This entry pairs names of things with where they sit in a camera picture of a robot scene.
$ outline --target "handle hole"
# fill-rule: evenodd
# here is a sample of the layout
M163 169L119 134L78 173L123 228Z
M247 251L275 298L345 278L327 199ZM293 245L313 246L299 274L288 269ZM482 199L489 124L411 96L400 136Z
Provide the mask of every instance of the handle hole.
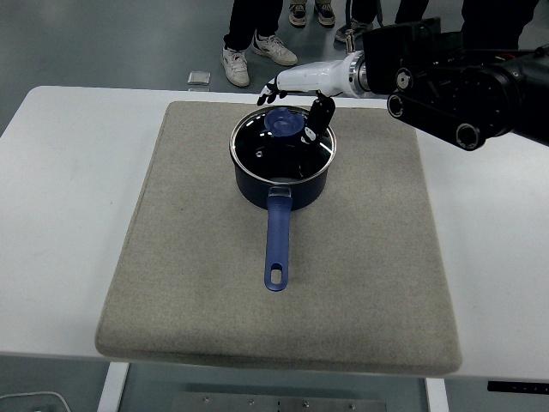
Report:
M282 265L273 264L271 266L271 282L274 285L280 285L282 283Z

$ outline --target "felt pad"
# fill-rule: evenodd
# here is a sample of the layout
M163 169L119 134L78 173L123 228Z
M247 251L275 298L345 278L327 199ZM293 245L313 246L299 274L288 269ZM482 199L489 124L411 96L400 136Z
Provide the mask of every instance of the felt pad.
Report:
M255 106L173 102L96 334L105 355L438 375L461 353L414 129L338 108L321 196L292 212L287 288L263 284L267 211L229 154Z

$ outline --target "blue lid knob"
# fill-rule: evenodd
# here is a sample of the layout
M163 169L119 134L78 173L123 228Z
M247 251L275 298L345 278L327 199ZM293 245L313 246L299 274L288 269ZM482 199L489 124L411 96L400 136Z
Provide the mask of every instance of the blue lid knob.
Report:
M277 107L265 116L265 128L276 137L289 137L299 133L305 126L301 113L291 113L287 107Z

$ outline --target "black pants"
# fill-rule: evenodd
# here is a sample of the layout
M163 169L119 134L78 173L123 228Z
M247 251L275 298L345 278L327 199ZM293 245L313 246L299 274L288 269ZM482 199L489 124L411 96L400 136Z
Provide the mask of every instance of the black pants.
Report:
M467 49L518 49L524 26L539 0L464 0L463 45Z
M283 0L234 0L229 33L223 38L229 49L242 51L250 44L254 32L270 36L278 30Z
M429 0L401 0L395 23L421 20ZM363 23L374 21L377 15L377 0L353 0L351 16Z

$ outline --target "person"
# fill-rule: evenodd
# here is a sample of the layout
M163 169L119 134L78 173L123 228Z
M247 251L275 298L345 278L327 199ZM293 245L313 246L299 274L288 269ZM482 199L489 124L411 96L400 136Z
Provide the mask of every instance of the person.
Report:
M423 18L429 0L401 0L395 23L418 21ZM335 39L345 42L349 30L358 36L373 29L373 21L378 12L378 0L353 0L351 5L350 27L343 25L335 32Z
M298 62L275 36L284 0L234 0L232 4L229 33L223 40L221 63L229 82L244 88L250 84L248 62L244 51L250 47L259 56L272 59L283 66L294 66Z
M466 49L518 49L524 27L539 0L463 0L462 35Z
M335 15L332 9L332 0L314 0L315 11L318 13L318 22L328 28L335 25ZM305 5L307 0L290 0L290 24L297 28L307 24Z

